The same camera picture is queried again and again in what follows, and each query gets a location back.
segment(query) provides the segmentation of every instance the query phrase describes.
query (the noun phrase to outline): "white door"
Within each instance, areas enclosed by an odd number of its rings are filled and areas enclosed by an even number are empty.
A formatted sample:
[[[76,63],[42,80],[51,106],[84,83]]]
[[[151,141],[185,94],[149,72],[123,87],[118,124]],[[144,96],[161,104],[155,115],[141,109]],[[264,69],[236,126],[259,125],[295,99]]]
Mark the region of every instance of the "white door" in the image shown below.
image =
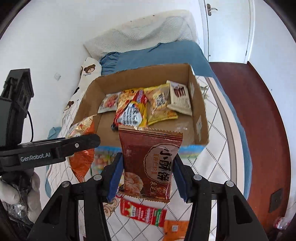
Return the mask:
[[[205,0],[205,8],[209,62],[244,63],[250,32],[249,0]]]

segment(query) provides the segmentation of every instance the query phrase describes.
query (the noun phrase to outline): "silver bolt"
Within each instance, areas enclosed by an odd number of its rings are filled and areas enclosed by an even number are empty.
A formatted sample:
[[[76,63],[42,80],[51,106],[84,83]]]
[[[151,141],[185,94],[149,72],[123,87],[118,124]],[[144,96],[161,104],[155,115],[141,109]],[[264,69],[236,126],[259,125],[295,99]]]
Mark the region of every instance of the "silver bolt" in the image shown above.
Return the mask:
[[[63,188],[66,188],[67,186],[69,186],[70,185],[70,182],[68,182],[68,181],[64,181],[64,182],[62,182],[62,187]]]
[[[97,174],[94,176],[94,180],[98,181],[98,180],[101,180],[102,179],[102,176],[100,174]]]
[[[232,181],[227,181],[226,185],[232,188],[234,186],[234,183]]]
[[[201,175],[194,175],[193,178],[196,181],[200,181],[202,179],[202,176]]]

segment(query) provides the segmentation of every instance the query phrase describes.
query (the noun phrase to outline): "reddish brown floor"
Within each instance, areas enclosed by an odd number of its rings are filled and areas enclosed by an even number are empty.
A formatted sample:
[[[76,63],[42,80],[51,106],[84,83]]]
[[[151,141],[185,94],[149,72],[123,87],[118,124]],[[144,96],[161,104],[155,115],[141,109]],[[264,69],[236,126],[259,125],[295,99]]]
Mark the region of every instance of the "reddish brown floor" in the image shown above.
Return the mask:
[[[286,132],[276,104],[259,74],[248,64],[210,63],[243,125],[253,170],[248,202],[266,232],[288,204],[291,162]],[[283,188],[281,206],[268,213],[270,196]]]

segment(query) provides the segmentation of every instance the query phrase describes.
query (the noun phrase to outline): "black square object on floor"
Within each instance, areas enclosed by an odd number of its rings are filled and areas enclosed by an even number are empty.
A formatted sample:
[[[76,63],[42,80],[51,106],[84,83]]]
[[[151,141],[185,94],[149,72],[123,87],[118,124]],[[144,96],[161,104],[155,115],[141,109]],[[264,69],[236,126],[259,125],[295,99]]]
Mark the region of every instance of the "black square object on floor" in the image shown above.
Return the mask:
[[[276,210],[281,205],[281,200],[283,196],[283,189],[279,189],[276,192],[274,192],[270,196],[270,206],[269,206],[269,213]]]

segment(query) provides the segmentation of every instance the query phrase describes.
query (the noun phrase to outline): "black cable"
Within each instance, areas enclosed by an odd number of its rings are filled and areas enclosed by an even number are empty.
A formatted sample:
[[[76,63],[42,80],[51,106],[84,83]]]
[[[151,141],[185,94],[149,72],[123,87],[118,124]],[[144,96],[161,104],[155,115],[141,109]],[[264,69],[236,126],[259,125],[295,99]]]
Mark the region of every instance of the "black cable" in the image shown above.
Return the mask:
[[[32,118],[31,118],[31,115],[30,115],[30,112],[28,111],[28,116],[29,116],[29,119],[30,119],[30,123],[31,123],[31,130],[32,130],[32,137],[31,137],[31,140],[30,142],[33,141],[33,137],[34,137],[34,131],[33,131],[33,123],[32,123]]]

